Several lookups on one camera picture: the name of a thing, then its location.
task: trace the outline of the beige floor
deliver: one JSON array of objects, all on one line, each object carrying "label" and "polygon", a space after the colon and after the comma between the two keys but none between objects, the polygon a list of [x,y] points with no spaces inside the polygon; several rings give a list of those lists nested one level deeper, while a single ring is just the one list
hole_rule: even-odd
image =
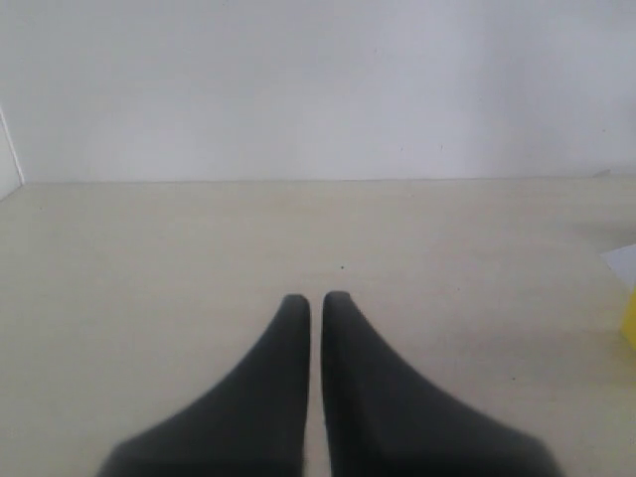
[{"label": "beige floor", "polygon": [[636,473],[636,179],[31,186],[0,204],[0,475],[92,475],[218,380],[286,292],[314,308],[307,475],[329,475],[320,300],[531,431],[569,476]]}]

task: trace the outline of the floor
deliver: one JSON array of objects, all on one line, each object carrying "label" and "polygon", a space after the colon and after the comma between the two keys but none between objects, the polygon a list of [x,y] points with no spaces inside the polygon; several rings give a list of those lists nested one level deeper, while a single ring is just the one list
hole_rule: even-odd
[{"label": "floor", "polygon": [[307,473],[329,475],[321,299],[352,292],[445,389],[569,476],[636,472],[636,178],[29,186],[0,203],[0,475],[85,477],[186,405],[279,299],[314,308]]}]

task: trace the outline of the yellow object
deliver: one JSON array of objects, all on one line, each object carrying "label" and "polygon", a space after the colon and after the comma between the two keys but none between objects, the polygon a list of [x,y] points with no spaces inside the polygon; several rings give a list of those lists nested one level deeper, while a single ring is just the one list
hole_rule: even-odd
[{"label": "yellow object", "polygon": [[625,338],[636,348],[636,288],[632,292],[632,297],[627,305],[627,311],[625,312],[625,321],[621,328]]}]

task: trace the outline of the wall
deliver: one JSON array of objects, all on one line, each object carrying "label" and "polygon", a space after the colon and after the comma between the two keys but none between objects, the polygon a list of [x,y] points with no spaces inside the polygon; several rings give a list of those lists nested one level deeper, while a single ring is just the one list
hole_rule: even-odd
[{"label": "wall", "polygon": [[3,0],[28,181],[636,169],[631,0]]},{"label": "wall", "polygon": [[0,110],[0,200],[20,187],[20,175],[16,168],[9,139],[5,134]]}]

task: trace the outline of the white wall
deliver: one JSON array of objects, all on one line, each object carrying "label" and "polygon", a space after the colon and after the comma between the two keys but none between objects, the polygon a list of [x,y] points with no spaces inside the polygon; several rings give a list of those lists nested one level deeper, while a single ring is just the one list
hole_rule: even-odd
[{"label": "white wall", "polygon": [[9,139],[5,135],[2,112],[0,110],[0,200],[7,197],[18,187],[20,187],[20,176],[9,145]]},{"label": "white wall", "polygon": [[28,181],[636,169],[632,0],[2,0]]}]

